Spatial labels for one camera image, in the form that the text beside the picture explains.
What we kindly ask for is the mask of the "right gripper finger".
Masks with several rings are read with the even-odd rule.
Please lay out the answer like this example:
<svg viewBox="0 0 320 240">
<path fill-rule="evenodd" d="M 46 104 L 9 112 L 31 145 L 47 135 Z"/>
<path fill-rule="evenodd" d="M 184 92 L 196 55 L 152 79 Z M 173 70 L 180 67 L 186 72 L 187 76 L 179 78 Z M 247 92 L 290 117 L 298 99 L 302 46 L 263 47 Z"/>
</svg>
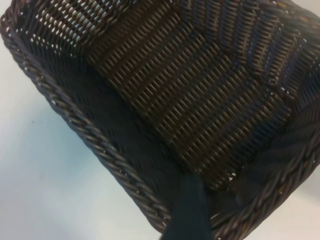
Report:
<svg viewBox="0 0 320 240">
<path fill-rule="evenodd" d="M 182 179 L 180 197 L 163 233 L 165 240 L 211 240 L 209 205 L 202 180 L 197 175 Z"/>
</svg>

